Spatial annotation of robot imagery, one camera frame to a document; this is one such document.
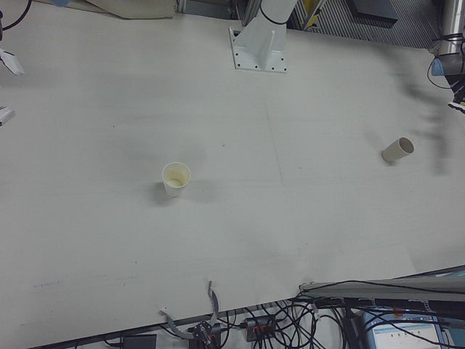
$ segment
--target cup rim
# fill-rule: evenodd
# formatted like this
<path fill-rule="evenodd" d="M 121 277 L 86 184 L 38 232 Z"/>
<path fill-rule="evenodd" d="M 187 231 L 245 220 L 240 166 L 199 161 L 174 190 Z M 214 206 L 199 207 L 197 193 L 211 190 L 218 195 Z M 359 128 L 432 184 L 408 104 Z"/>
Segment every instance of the cup rim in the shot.
<path fill-rule="evenodd" d="M 186 183 L 180 187 L 173 187 L 172 185 L 168 184 L 168 182 L 165 180 L 165 169 L 170 166 L 170 165 L 182 165 L 184 166 L 186 169 L 187 169 L 187 172 L 189 173 L 189 177 L 188 179 L 186 180 Z M 190 168 L 188 165 L 186 164 L 183 164 L 182 162 L 178 162 L 178 161 L 175 161 L 175 162 L 170 162 L 169 164 L 166 164 L 163 169 L 161 170 L 161 179 L 163 180 L 163 183 L 166 184 L 167 186 L 169 186 L 170 188 L 173 188 L 173 189 L 183 189 L 186 185 L 189 184 L 190 182 Z"/>
<path fill-rule="evenodd" d="M 406 137 L 399 138 L 398 142 L 399 142 L 400 149 L 402 149 L 406 153 L 412 154 L 413 151 L 415 150 L 415 147 L 413 146 L 412 141 Z"/>

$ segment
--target white table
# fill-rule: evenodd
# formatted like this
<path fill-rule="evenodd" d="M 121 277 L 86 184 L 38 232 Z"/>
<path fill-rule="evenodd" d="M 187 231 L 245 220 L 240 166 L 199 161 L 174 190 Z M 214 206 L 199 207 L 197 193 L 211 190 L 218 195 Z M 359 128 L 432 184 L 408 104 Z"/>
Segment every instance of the white table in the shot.
<path fill-rule="evenodd" d="M 226 310 L 465 264 L 465 118 L 432 56 L 289 32 L 287 75 L 235 71 L 229 25 L 34 4 L 5 33 L 2 347 L 208 313 L 210 279 Z M 170 161 L 193 181 L 166 200 Z"/>

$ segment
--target metal grate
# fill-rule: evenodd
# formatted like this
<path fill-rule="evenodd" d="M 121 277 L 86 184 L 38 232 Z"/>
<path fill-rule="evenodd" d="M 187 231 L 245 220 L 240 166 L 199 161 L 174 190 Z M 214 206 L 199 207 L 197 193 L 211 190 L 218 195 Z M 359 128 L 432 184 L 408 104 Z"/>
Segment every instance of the metal grate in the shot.
<path fill-rule="evenodd" d="M 392 28 L 357 23 L 345 0 L 328 0 L 316 28 L 308 31 L 406 47 L 429 48 L 438 38 L 436 7 L 431 0 L 391 0 L 399 20 Z"/>

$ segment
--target upright paper cup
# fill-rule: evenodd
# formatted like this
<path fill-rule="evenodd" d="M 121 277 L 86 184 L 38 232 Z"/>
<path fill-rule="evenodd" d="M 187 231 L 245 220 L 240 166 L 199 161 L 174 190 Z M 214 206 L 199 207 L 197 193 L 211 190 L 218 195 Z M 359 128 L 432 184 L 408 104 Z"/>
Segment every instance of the upright paper cup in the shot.
<path fill-rule="evenodd" d="M 399 138 L 394 141 L 389 147 L 381 152 L 381 157 L 386 162 L 392 163 L 399 160 L 407 155 L 413 153 L 413 144 L 410 140 L 405 137 Z"/>
<path fill-rule="evenodd" d="M 189 184 L 190 169 L 186 164 L 171 162 L 163 168 L 161 176 L 166 194 L 176 198 L 181 195 L 182 190 Z"/>

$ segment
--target black box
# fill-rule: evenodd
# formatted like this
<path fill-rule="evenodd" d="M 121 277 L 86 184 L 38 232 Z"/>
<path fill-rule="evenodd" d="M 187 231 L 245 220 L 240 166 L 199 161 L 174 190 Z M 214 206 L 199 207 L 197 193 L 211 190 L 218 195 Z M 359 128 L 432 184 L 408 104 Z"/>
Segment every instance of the black box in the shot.
<path fill-rule="evenodd" d="M 156 345 L 156 334 L 123 337 L 123 349 L 155 349 Z"/>
<path fill-rule="evenodd" d="M 391 28 L 399 19 L 390 0 L 346 0 L 350 12 L 359 23 Z"/>

